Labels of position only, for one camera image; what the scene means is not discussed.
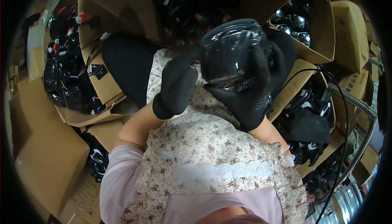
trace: black label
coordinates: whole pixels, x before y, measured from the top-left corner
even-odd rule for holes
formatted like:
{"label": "black label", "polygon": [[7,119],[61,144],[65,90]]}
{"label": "black label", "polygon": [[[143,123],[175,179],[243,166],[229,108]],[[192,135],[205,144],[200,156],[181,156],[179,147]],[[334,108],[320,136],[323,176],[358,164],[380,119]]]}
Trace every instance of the black label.
{"label": "black label", "polygon": [[103,64],[101,64],[98,67],[92,67],[92,74],[100,80],[103,76],[105,76],[105,74],[107,74],[107,69]]}

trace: white lace trim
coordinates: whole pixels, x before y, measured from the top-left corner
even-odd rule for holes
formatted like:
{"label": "white lace trim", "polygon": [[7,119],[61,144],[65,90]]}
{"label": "white lace trim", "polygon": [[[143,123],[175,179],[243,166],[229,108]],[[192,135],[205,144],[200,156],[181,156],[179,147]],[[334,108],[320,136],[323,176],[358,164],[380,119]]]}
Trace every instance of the white lace trim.
{"label": "white lace trim", "polygon": [[179,181],[236,179],[272,175],[269,162],[251,161],[229,164],[173,164],[173,178]]}

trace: hair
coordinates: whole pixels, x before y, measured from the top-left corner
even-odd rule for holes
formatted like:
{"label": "hair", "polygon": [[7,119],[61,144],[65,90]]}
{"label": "hair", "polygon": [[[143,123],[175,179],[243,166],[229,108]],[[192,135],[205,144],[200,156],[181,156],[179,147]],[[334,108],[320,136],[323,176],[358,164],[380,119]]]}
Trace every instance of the hair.
{"label": "hair", "polygon": [[225,219],[219,224],[268,224],[263,219],[253,214],[236,215]]}

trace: hand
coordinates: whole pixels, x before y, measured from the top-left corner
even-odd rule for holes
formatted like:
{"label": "hand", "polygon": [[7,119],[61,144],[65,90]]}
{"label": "hand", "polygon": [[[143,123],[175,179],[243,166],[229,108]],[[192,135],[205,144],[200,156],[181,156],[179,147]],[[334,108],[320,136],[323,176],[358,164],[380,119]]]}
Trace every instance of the hand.
{"label": "hand", "polygon": [[169,120],[187,108],[198,77],[197,70],[192,66],[198,55],[198,50],[193,49],[166,64],[162,71],[161,92],[152,102],[153,113],[159,120]]}
{"label": "hand", "polygon": [[271,70],[268,68],[264,52],[259,46],[254,47],[253,60],[256,70],[254,86],[240,92],[215,88],[210,84],[204,86],[204,89],[233,113],[241,128],[246,132],[254,130],[263,121],[269,104],[268,95],[283,75],[283,53],[275,43],[270,41],[270,44],[276,54]]}

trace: metal shelf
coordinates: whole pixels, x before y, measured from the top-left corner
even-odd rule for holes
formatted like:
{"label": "metal shelf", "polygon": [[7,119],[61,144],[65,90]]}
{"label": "metal shelf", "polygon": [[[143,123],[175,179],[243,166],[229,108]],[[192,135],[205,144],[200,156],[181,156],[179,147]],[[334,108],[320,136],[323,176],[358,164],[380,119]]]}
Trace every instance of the metal shelf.
{"label": "metal shelf", "polygon": [[[337,94],[338,96],[341,97],[339,89],[337,88],[336,85],[329,84],[329,86],[332,88],[332,90],[334,91],[335,94]],[[373,134],[374,127],[375,127],[375,124],[377,121],[377,112],[374,109],[372,109],[368,104],[364,103],[362,100],[354,97],[353,95],[351,95],[350,93],[348,93],[344,90],[342,90],[342,92],[343,92],[343,95],[345,96],[347,105],[349,105],[349,104],[355,105],[356,107],[358,107],[358,109],[360,109],[362,111],[362,113],[365,113],[369,117],[369,128],[367,129],[364,140],[360,142],[360,148],[359,148],[358,152],[356,153],[355,157],[353,158],[352,162],[347,167],[345,167],[345,169],[342,173],[342,176],[338,179],[336,187],[338,187],[346,179],[346,177],[353,171],[355,166],[360,161],[367,145],[369,144],[369,139],[371,138],[371,136]]]}

